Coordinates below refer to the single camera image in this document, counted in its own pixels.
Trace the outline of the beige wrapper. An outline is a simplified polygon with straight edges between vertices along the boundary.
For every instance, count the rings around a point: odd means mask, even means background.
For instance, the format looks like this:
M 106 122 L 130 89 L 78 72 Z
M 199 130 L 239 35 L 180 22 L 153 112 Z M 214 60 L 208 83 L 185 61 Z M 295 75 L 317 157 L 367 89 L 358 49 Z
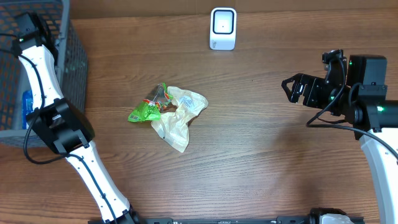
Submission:
M 173 96 L 174 112 L 162 113 L 151 126 L 165 142 L 179 152 L 184 152 L 189 143 L 188 123 L 208 106 L 208 100 L 201 94 L 169 86 L 167 93 Z

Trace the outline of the green snack packet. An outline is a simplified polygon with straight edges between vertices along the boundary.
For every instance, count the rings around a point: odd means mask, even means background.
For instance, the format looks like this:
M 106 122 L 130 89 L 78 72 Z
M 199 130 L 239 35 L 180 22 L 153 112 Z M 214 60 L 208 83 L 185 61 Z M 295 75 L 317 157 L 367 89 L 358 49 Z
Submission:
M 132 123 L 158 121 L 161 113 L 168 107 L 172 99 L 173 96 L 168 94 L 166 84 L 157 84 L 134 108 L 127 120 Z

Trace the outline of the blue snack packet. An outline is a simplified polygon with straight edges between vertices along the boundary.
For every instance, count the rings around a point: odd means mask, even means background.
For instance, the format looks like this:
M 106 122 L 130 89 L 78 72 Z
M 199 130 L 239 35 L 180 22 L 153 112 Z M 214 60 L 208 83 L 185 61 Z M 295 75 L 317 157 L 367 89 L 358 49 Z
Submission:
M 22 116 L 22 129 L 28 129 L 29 125 L 26 120 L 26 116 L 33 112 L 33 96 L 32 90 L 26 90 L 22 94 L 22 103 L 21 103 L 21 116 Z

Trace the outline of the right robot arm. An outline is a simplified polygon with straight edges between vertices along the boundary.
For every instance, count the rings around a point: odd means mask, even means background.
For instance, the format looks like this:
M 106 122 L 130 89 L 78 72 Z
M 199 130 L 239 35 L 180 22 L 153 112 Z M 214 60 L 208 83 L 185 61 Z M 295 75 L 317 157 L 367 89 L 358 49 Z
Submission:
M 354 132 L 366 156 L 381 223 L 397 223 L 397 101 L 387 100 L 387 58 L 351 55 L 341 49 L 322 55 L 326 75 L 297 73 L 281 83 L 288 100 L 318 108 L 308 128 Z

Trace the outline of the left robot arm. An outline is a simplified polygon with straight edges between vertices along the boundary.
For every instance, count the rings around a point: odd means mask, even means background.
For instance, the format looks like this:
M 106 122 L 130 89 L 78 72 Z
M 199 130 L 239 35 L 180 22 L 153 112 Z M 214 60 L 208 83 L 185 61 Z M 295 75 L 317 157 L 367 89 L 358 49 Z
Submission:
M 33 95 L 33 111 L 26 116 L 27 132 L 36 133 L 57 160 L 65 159 L 75 168 L 93 196 L 103 223 L 140 223 L 100 159 L 91 123 L 61 91 L 55 73 L 58 50 L 48 26 L 33 12 L 19 14 L 15 20 L 19 33 L 11 52 L 23 64 Z

